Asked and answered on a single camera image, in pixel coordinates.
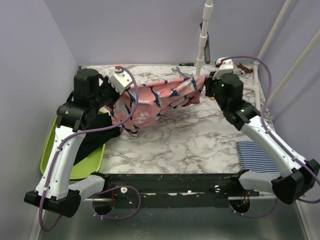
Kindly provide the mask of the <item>pink patterned garment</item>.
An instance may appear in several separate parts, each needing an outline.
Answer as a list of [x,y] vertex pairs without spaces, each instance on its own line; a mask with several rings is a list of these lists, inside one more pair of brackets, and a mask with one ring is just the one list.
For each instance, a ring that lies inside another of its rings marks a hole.
[[136,136],[140,130],[155,124],[166,112],[199,104],[205,77],[200,75],[139,84],[137,108],[121,127]]

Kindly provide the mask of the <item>blue white striped garment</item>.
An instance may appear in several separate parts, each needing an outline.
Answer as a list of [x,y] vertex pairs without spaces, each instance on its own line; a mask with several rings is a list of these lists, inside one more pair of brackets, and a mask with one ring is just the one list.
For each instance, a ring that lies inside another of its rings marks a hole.
[[243,170],[256,173],[278,173],[274,163],[255,142],[238,141],[236,149]]

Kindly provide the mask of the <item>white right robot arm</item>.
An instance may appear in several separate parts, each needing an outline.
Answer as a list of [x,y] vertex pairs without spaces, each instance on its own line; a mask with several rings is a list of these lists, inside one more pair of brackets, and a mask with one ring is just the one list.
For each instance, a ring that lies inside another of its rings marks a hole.
[[262,118],[251,103],[243,100],[244,84],[232,72],[220,76],[212,71],[205,77],[205,95],[215,98],[224,118],[238,131],[248,136],[277,168],[277,173],[258,173],[243,170],[230,183],[230,191],[241,196],[247,190],[274,194],[290,205],[309,191],[316,182],[320,165],[289,147]]

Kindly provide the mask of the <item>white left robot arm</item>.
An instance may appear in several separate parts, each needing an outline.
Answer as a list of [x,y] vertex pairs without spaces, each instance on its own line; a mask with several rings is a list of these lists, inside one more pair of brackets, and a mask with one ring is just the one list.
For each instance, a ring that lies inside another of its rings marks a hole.
[[54,141],[46,169],[35,190],[25,194],[26,203],[71,218],[81,201],[94,194],[101,198],[110,194],[111,185],[101,173],[69,183],[79,147],[100,108],[112,107],[132,84],[130,76],[120,69],[102,84],[100,76],[91,68],[80,69],[74,76],[72,94],[56,111]]

